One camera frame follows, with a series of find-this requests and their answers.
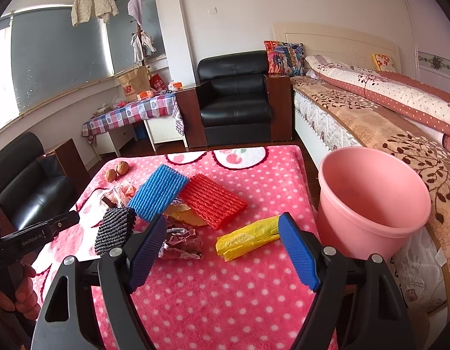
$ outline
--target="pink bucket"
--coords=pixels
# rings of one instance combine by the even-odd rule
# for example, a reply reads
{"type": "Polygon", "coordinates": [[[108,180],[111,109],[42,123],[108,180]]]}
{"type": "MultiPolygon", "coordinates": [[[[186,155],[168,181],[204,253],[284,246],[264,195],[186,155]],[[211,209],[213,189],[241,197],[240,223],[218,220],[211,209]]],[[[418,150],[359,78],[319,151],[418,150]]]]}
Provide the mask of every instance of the pink bucket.
{"type": "Polygon", "coordinates": [[[321,242],[345,256],[389,260],[427,222],[431,199],[421,177],[390,154],[366,147],[330,152],[319,168],[316,221],[321,242]]]}

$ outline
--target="walnut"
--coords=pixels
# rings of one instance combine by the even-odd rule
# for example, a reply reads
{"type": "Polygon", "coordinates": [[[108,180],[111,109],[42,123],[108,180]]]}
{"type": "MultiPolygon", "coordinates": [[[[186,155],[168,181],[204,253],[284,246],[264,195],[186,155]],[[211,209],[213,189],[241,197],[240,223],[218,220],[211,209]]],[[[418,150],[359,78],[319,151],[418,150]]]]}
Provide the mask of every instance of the walnut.
{"type": "Polygon", "coordinates": [[[116,180],[116,171],[113,168],[110,168],[106,173],[105,173],[105,179],[107,179],[107,182],[112,183],[116,180]]]}
{"type": "Polygon", "coordinates": [[[123,162],[119,162],[116,165],[116,172],[118,173],[118,175],[122,176],[122,175],[128,173],[128,171],[129,171],[129,164],[128,164],[128,162],[124,162],[123,161],[123,162]]]}

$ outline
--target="armchair backrest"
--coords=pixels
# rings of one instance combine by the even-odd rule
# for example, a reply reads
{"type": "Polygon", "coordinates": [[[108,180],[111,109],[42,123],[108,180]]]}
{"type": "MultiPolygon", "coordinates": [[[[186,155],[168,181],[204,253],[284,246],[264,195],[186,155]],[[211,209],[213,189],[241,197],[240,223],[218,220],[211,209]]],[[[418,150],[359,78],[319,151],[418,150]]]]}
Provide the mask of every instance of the armchair backrest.
{"type": "Polygon", "coordinates": [[[0,206],[7,217],[47,177],[37,161],[43,146],[34,133],[19,135],[0,151],[0,206]]]}
{"type": "Polygon", "coordinates": [[[265,93],[263,75],[268,71],[265,50],[214,56],[202,59],[198,64],[200,82],[210,81],[218,97],[265,93]]]}

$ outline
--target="pink polka dot blanket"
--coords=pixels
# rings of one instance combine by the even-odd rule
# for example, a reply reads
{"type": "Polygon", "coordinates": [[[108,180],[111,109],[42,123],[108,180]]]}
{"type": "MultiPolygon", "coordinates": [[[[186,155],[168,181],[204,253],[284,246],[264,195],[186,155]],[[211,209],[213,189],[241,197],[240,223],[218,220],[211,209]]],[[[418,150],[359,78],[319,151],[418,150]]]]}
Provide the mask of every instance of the pink polka dot blanket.
{"type": "MultiPolygon", "coordinates": [[[[100,198],[112,188],[104,174],[121,159],[109,161],[76,203],[80,223],[47,244],[33,266],[39,303],[62,260],[97,258],[94,242],[107,210],[100,198]]],[[[201,173],[235,193],[248,208],[221,230],[197,228],[202,258],[155,261],[144,286],[132,295],[140,319],[158,349],[289,349],[314,294],[301,284],[281,242],[225,262],[215,251],[216,238],[258,219],[288,211],[304,230],[317,233],[300,149],[255,147],[123,159],[130,171],[117,182],[135,187],[161,164],[187,177],[201,173]]],[[[138,220],[135,230],[143,230],[138,220]]],[[[98,287],[94,305],[107,349],[116,349],[98,287]]],[[[335,335],[329,346],[336,349],[335,335]]]]}
{"type": "Polygon", "coordinates": [[[306,61],[327,83],[450,136],[450,94],[410,83],[408,78],[390,77],[389,72],[348,66],[322,55],[308,56],[306,61]]]}

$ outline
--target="bed frame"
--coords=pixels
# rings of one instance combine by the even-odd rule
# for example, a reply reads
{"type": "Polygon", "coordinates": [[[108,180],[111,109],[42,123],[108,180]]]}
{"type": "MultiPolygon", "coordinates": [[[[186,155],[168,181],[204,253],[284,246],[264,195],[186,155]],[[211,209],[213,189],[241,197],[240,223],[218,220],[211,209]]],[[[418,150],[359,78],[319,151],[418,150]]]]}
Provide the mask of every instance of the bed frame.
{"type": "MultiPolygon", "coordinates": [[[[326,55],[351,66],[373,69],[371,53],[381,53],[394,59],[401,72],[398,46],[385,39],[356,30],[301,22],[279,22],[272,25],[276,41],[303,43],[304,55],[326,55]]],[[[294,127],[319,169],[322,158],[330,151],[318,134],[295,111],[294,127]]]]}

